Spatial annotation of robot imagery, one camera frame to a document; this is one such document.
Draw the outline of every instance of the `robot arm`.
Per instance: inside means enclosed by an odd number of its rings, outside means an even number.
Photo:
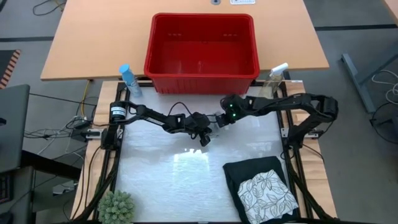
[[[233,124],[246,116],[264,116],[271,111],[305,110],[310,116],[299,125],[289,129],[288,143],[302,147],[304,136],[321,123],[329,123],[337,118],[338,104],[332,97],[300,93],[285,98],[267,99],[231,95],[223,98],[221,107],[225,114],[216,117],[219,127]]]
[[[285,98],[267,99],[263,97],[231,95],[220,101],[224,114],[216,116],[219,127],[233,124],[246,116],[264,116],[271,111],[302,109],[310,116],[299,125],[289,129],[288,143],[302,147],[304,136],[321,123],[329,123],[337,118],[337,101],[331,97],[301,93]],[[136,114],[126,119],[126,110],[133,108]],[[210,142],[210,121],[205,114],[195,112],[188,117],[185,114],[164,115],[147,108],[145,105],[136,105],[130,101],[111,103],[109,111],[109,128],[103,136],[103,148],[112,148],[118,124],[131,124],[137,120],[146,120],[161,126],[164,131],[187,133],[192,139],[200,137],[200,144],[206,146]]]

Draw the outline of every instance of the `white tabletop surface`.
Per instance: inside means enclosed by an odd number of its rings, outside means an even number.
[[[260,89],[251,87],[248,95],[258,96]],[[192,113],[223,112],[221,95],[160,95],[146,87],[142,92],[130,100],[163,114],[178,101]],[[189,115],[182,105],[173,109],[177,113]],[[147,121],[126,126],[116,189],[132,195],[134,222],[240,222],[225,181],[227,162],[277,156],[286,178],[276,113],[210,128],[211,142],[201,147],[199,137],[169,134]]]

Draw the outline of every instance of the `clear plastic bottle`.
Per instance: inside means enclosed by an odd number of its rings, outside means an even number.
[[[122,73],[122,79],[126,83],[126,86],[129,88],[130,93],[133,97],[142,96],[141,88],[134,76],[134,74],[130,70],[130,66],[128,64],[124,64],[120,66],[119,72]]]
[[[259,96],[273,99],[274,93],[278,90],[280,83],[284,80],[283,73],[288,67],[289,65],[287,63],[283,63],[282,65],[271,69],[269,76],[260,90]]]

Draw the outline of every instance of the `wooden table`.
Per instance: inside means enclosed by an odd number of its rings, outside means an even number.
[[[104,82],[101,93],[99,94],[99,100],[98,100],[98,105],[95,113],[95,118],[94,118],[94,123],[95,124],[106,124],[108,123],[109,120],[109,104],[114,101],[115,95],[116,95],[116,89],[117,89],[118,82]],[[288,94],[294,94],[294,93],[303,93],[305,92],[304,90],[304,85],[302,82],[288,82],[286,81],[287,85],[287,90]],[[293,114],[293,120],[295,123],[299,124],[305,118],[308,116],[307,112],[302,111],[302,110],[294,110],[292,111]],[[320,148],[318,145],[317,140],[304,140],[304,144],[314,148],[318,152],[320,152]],[[95,157],[93,158],[93,154],[95,150],[100,146],[100,140],[92,140],[88,143],[88,147],[86,150],[86,158],[85,158],[85,169],[82,172],[85,172],[84,178],[85,178],[85,187],[87,186],[87,178],[88,178],[88,166],[90,164],[90,161],[94,159],[93,164],[91,166],[91,174],[90,174],[90,183],[89,183],[89,189],[88,189],[88,202],[92,199],[95,188],[98,182],[98,179],[101,175],[101,168],[103,165],[103,159],[104,159],[104,153],[105,151],[100,150],[96,153]],[[329,183],[328,183],[328,178],[326,176],[325,172],[325,167],[323,165],[322,160],[320,157],[315,154],[314,152],[310,151],[306,147],[303,147],[301,149],[301,158],[302,158],[302,164],[304,168],[304,173],[307,181],[307,187],[308,190],[312,193],[312,195],[315,197],[317,202],[324,208],[324,210],[331,216],[335,217],[336,216],[336,210],[335,210],[335,205],[333,203],[333,199],[331,197],[330,193],[330,188],[329,188]],[[111,159],[109,163],[109,169],[113,164],[113,160]],[[79,184],[77,192],[76,192],[76,197],[75,197],[75,202],[73,204],[73,210],[72,214],[75,213],[75,210],[78,207],[78,203],[81,197],[81,188],[82,186]],[[300,205],[301,208],[304,208],[303,205],[303,198],[302,195],[300,194],[299,190],[297,191],[298,193],[298,204]],[[84,188],[83,191],[83,200],[81,202],[81,206],[78,209],[77,216],[83,211],[84,209],[84,203],[86,199],[86,188]],[[302,216],[306,217],[305,214],[305,209],[301,209],[302,211]]]
[[[159,12],[250,14],[261,70],[284,62],[291,70],[329,67],[303,0],[257,0],[243,6],[229,0],[218,6],[210,0],[69,0],[41,79],[119,78],[124,63],[144,74],[150,24]]]
[[[397,0],[384,0],[383,3],[390,11],[391,16],[394,18],[396,24],[398,24],[398,1]]]

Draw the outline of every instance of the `red plastic bin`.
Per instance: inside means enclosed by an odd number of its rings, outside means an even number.
[[[243,94],[259,75],[247,14],[156,14],[144,73],[159,93]]]

